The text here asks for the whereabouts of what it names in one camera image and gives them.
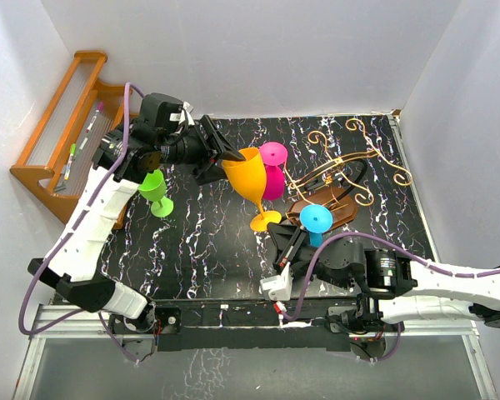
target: plastic wine glass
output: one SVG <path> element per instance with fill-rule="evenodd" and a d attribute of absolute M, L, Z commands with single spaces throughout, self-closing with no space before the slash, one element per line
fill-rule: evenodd
<path fill-rule="evenodd" d="M 300 222 L 309 232 L 309 242 L 318 247 L 323 244 L 323 233 L 333 224 L 333 215 L 320 204 L 310 204 L 300 212 Z"/>
<path fill-rule="evenodd" d="M 269 223 L 279 223 L 282 220 L 282 214 L 278 211 L 263 210 L 261 201 L 267 186 L 267 172 L 259 149 L 248 147 L 239 152 L 244 156 L 245 161 L 224 160 L 222 168 L 233 189 L 240 196 L 257 205 L 259 215 L 250 222 L 250 228 L 256 232 L 265 232 Z"/>
<path fill-rule="evenodd" d="M 266 142 L 259 148 L 259 154 L 267 171 L 267 186 L 263 198 L 276 200 L 285 191 L 285 177 L 279 166 L 287 161 L 287 149 L 281 143 Z"/>
<path fill-rule="evenodd" d="M 167 184 L 165 183 L 163 172 L 158 169 L 150 172 L 144 178 L 138 191 L 141 193 L 141 196 L 152 202 L 150 211 L 156 217 L 164 218 L 173 211 L 174 202 L 170 198 L 165 197 Z"/>

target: pen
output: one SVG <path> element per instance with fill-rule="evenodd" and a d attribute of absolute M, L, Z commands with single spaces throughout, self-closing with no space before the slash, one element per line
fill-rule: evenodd
<path fill-rule="evenodd" d="M 285 262 L 289 259 L 289 255 L 291 254 L 291 251 L 294 249 L 294 246 L 291 246 L 288 250 L 287 253 L 285 254 L 285 257 L 282 258 L 282 261 L 280 262 L 280 267 L 284 268 L 285 267 Z"/>
<path fill-rule="evenodd" d="M 103 102 L 100 102 L 100 104 L 98 104 L 97 111 L 94 113 L 94 115 L 91 118 L 91 122 L 87 125 L 87 129 L 85 130 L 87 135 L 82 140 L 82 144 L 80 144 L 80 147 L 78 149 L 77 154 L 79 154 L 83 150 L 83 147 L 87 143 L 87 140 L 89 139 L 89 136 L 90 136 L 89 133 L 91 132 L 91 129 L 93 129 L 94 122 L 97 120 L 98 114 L 100 114 L 102 109 L 103 109 Z"/>
<path fill-rule="evenodd" d="M 64 179 L 67 181 L 70 175 L 70 167 L 73 165 L 74 153 L 76 152 L 76 143 L 73 143 L 70 147 L 70 152 L 68 154 L 67 169 L 65 169 Z"/>

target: green marker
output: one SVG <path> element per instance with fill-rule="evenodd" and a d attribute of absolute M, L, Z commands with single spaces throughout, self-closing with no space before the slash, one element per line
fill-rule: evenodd
<path fill-rule="evenodd" d="M 70 175 L 70 167 L 73 165 L 74 153 L 76 152 L 76 143 L 73 143 L 70 147 L 70 152 L 68 153 L 67 169 L 65 169 L 65 180 L 68 180 Z"/>

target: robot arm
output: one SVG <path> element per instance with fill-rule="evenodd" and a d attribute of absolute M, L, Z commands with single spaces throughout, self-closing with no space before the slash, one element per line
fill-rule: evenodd
<path fill-rule="evenodd" d="M 268 231 L 276 246 L 273 266 L 279 275 L 263 280 L 261 289 L 266 298 L 288 300 L 292 279 L 306 275 L 317 249 L 298 227 L 269 224 Z M 500 269 L 486 271 L 438 262 L 424 265 L 416 258 L 387 249 L 365 249 L 360 242 L 340 239 L 319 253 L 312 272 L 357 296 L 356 310 L 334 316 L 353 331 L 440 318 L 482 320 L 500 328 Z"/>
<path fill-rule="evenodd" d="M 45 257 L 47 267 L 39 278 L 83 310 L 123 315 L 127 325 L 139 332 L 147 331 L 154 323 L 153 303 L 97 271 L 103 244 L 123 207 L 147 174 L 163 163 L 190 166 L 197 184 L 204 184 L 226 177 L 215 165 L 217 160 L 244 160 L 209 116 L 194 122 L 189 108 L 188 103 L 174 97 L 149 94 L 129 127 L 127 148 L 123 149 L 123 126 L 104 136 L 83 194 L 61 237 Z M 122 163 L 115 168 L 122 152 Z M 102 183 L 110 169 L 113 173 Z M 33 259 L 28 271 L 36 275 L 42 264 L 43 259 Z"/>

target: pink wine glass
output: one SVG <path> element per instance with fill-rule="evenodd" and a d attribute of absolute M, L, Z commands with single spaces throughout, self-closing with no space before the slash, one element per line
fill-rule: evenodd
<path fill-rule="evenodd" d="M 267 186 L 263 198 L 276 200 L 285 190 L 285 177 L 279 166 L 287 161 L 287 149 L 281 143 L 267 142 L 259 148 L 259 154 L 267 171 Z"/>

